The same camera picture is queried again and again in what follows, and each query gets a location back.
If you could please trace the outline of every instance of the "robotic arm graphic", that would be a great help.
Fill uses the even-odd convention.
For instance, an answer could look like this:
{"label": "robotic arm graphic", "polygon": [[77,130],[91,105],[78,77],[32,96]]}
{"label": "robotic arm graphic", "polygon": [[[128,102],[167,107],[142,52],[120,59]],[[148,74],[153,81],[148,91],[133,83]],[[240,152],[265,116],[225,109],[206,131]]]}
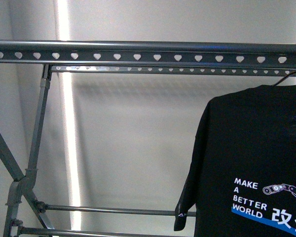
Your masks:
{"label": "robotic arm graphic", "polygon": [[296,187],[293,185],[288,184],[274,184],[270,186],[266,186],[263,188],[263,192],[266,195],[271,195],[275,193],[279,193],[281,191],[288,191],[291,192],[291,194],[296,197]]}

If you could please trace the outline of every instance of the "clothes hanger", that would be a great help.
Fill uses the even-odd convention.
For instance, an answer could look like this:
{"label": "clothes hanger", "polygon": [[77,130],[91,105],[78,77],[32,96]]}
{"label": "clothes hanger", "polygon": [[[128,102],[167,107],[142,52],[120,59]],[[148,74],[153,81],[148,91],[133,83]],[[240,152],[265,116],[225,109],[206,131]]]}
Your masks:
{"label": "clothes hanger", "polygon": [[276,86],[278,85],[279,83],[285,81],[287,78],[289,78],[291,75],[294,75],[296,74],[296,71],[293,71],[291,73],[288,73],[285,77],[281,78],[278,82],[276,82],[275,84],[273,84],[272,86]]}

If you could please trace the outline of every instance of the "black t-shirt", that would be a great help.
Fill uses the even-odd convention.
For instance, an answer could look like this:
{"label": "black t-shirt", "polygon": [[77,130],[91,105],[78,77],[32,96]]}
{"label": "black t-shirt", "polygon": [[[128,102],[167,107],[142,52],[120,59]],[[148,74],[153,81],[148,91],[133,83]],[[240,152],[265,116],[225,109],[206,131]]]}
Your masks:
{"label": "black t-shirt", "polygon": [[296,236],[296,85],[261,85],[208,103],[175,231],[194,204],[196,237]]}

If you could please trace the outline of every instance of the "blue stripe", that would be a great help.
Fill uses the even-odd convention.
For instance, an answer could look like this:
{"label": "blue stripe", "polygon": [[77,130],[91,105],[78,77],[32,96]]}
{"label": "blue stripe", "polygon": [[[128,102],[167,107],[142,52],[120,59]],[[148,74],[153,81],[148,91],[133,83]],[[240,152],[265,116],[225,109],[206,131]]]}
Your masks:
{"label": "blue stripe", "polygon": [[249,215],[249,214],[246,214],[244,212],[241,212],[241,211],[238,211],[237,209],[235,208],[231,208],[231,211],[239,216],[243,216],[245,218],[248,218],[248,219],[251,219],[253,221],[257,221],[257,222],[260,222],[262,224],[265,224],[265,225],[268,225],[268,226],[272,226],[272,227],[275,227],[275,228],[278,228],[280,230],[283,230],[283,231],[286,231],[294,236],[296,236],[296,229],[294,228],[288,228],[286,225],[284,224],[281,224],[279,225],[276,221],[271,221],[269,219],[266,219],[266,218],[258,218],[258,217],[255,217],[255,216],[252,216],[252,215]]}

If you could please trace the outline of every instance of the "metal rack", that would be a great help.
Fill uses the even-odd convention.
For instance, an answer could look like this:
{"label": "metal rack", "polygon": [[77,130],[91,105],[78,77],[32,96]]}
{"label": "metal rack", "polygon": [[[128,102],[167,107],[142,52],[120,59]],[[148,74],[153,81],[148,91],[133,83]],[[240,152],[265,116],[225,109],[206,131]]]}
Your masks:
{"label": "metal rack", "polygon": [[[6,41],[0,40],[0,63],[43,64],[40,94],[28,168],[24,175],[0,134],[0,159],[13,178],[3,237],[21,234],[76,237],[147,237],[147,235],[55,230],[47,210],[174,216],[174,211],[48,205],[33,192],[51,75],[138,73],[182,75],[285,76],[296,70],[296,45],[197,42]],[[23,227],[17,219],[24,196],[43,229]]]}

